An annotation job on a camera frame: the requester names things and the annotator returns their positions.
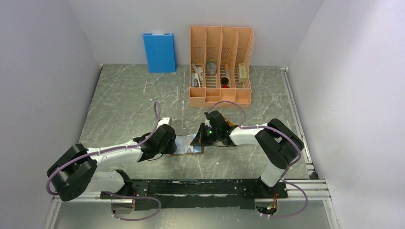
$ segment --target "open box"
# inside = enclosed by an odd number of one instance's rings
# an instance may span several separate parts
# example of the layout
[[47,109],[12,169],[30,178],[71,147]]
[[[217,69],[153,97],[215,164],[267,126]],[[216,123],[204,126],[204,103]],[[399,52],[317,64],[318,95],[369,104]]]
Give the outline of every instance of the open box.
[[[255,36],[252,28],[191,26],[190,27],[190,64],[202,67],[202,78],[198,86],[190,80],[190,106],[212,106],[219,101],[232,101],[242,107],[249,107],[252,89],[249,81],[249,66]],[[213,62],[217,66],[215,74],[208,75],[206,65]],[[245,66],[246,79],[240,82],[239,64]],[[228,66],[230,80],[228,88],[221,87]],[[194,73],[190,66],[190,75]],[[233,107],[233,104],[218,104],[219,107]]]

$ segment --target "marble tabletop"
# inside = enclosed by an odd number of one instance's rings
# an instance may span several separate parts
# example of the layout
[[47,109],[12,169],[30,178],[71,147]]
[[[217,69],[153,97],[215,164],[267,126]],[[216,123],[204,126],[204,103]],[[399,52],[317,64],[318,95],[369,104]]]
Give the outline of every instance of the marble tabletop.
[[[296,132],[293,112],[282,74],[276,67],[249,69],[252,103],[245,125],[278,118]],[[90,104],[80,143],[105,147],[127,142],[150,132],[155,122],[154,101],[161,116],[170,116],[177,135],[195,134],[208,108],[189,105],[190,70],[180,65],[175,73],[149,73],[147,65],[105,64]],[[242,119],[238,108],[219,108],[234,123]],[[154,161],[117,165],[133,179],[258,178],[269,160],[258,146],[207,147],[202,155],[163,155]],[[304,157],[286,174],[308,178]]]

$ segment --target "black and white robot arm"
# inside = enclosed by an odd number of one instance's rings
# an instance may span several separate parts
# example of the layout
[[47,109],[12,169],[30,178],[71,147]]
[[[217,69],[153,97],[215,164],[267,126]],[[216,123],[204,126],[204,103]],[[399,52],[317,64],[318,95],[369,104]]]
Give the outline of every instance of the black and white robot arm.
[[[206,122],[201,123],[191,145],[261,146],[269,163],[260,180],[269,188],[278,183],[286,168],[298,156],[297,150],[290,142],[271,130],[259,127],[244,129],[237,125],[230,125],[230,122],[218,111],[205,115]],[[137,147],[134,146],[143,141],[150,133],[124,144],[103,148],[86,149],[82,144],[76,144],[49,168],[47,175],[49,177],[57,168],[83,154],[93,154],[69,165],[51,179],[61,200],[72,200],[84,192],[112,192],[123,195],[130,193],[131,180],[123,170],[117,169],[117,166],[128,162],[149,160],[157,154],[174,153],[176,135],[170,124],[170,118],[161,119],[151,138]],[[303,149],[302,141],[278,119],[273,119],[263,125],[279,130],[290,138],[299,147],[299,150]]]

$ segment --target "brown box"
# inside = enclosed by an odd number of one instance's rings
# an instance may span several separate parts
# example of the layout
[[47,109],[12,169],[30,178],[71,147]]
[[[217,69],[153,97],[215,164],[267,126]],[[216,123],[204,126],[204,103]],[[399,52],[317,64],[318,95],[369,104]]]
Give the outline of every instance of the brown box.
[[[190,106],[212,106],[218,101],[236,102],[249,107],[252,89],[249,81],[249,66],[255,36],[252,28],[191,26],[190,27],[190,64],[201,66],[202,87],[191,87]],[[217,65],[216,75],[206,75],[207,62]],[[246,68],[247,79],[239,83],[238,64]],[[228,88],[221,88],[220,79],[225,77],[225,65],[230,71]],[[190,75],[194,69],[190,66]],[[233,104],[219,104],[219,107],[234,107]]]

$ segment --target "white wall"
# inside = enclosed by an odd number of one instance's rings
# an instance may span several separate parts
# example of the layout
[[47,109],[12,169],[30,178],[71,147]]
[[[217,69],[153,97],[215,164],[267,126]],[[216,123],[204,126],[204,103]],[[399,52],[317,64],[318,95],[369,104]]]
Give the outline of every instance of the white wall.
[[288,74],[341,228],[404,228],[405,1],[325,0]]
[[0,228],[42,228],[46,171],[77,143],[99,65],[64,0],[0,3]]
[[142,34],[173,32],[190,64],[190,25],[251,26],[252,65],[288,66],[323,0],[67,0],[100,63],[147,63]]

